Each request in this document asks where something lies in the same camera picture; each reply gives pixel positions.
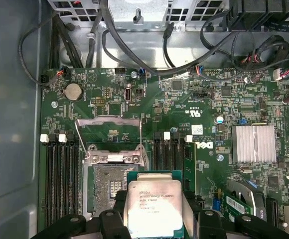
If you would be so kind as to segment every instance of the motherboard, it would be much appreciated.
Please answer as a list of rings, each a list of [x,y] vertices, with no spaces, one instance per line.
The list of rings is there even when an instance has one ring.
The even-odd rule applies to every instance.
[[[287,230],[289,75],[275,81],[266,70],[221,81],[236,70],[203,74],[219,80],[195,68],[164,77],[70,69],[43,89],[39,231],[70,213],[97,217],[127,189],[127,173],[142,170],[181,170],[183,191],[204,208],[231,221],[259,210]],[[263,201],[250,206],[238,190]]]

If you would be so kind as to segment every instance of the aluminum heatsink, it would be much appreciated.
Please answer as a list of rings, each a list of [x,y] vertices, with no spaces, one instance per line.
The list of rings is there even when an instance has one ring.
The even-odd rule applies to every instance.
[[[276,162],[273,125],[233,126],[233,162]]]

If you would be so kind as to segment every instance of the mounting screw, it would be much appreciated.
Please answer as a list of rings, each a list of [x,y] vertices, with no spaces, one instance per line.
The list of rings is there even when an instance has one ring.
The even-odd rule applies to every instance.
[[[133,157],[133,163],[139,163],[139,158],[138,157]]]
[[[251,218],[248,217],[248,216],[243,216],[242,219],[246,222],[250,222],[251,221]]]
[[[93,156],[93,163],[98,163],[98,162],[99,162],[99,157]]]
[[[137,77],[138,77],[137,71],[132,71],[132,72],[130,73],[130,76],[131,76],[131,78],[137,78]]]
[[[175,30],[176,32],[180,32],[180,31],[181,31],[181,27],[180,27],[179,25],[176,25],[175,28],[174,28],[174,30]]]
[[[206,211],[205,214],[208,215],[208,216],[213,216],[214,215],[214,213],[212,211]]]
[[[219,162],[222,162],[224,160],[224,156],[222,154],[219,154],[216,159],[219,161]]]
[[[57,107],[58,107],[57,101],[53,101],[53,102],[51,103],[51,106],[52,106],[53,108],[57,108]]]
[[[71,221],[72,223],[74,223],[74,222],[79,221],[79,219],[78,219],[78,218],[72,218],[72,219],[70,219],[70,221]]]

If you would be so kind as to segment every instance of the integrated circuit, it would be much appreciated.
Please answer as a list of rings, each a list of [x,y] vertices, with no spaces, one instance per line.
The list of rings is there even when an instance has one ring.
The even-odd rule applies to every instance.
[[[173,91],[182,91],[182,81],[172,81]]]
[[[222,86],[221,87],[221,95],[222,97],[231,97],[231,86]]]
[[[269,187],[271,187],[271,188],[279,187],[279,177],[278,176],[269,176],[268,182],[269,182]]]

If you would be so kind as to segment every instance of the dell logo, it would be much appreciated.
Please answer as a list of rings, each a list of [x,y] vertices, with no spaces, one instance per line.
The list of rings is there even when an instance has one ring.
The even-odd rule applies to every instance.
[[[196,142],[196,147],[197,148],[209,148],[209,149],[213,149],[213,142]]]

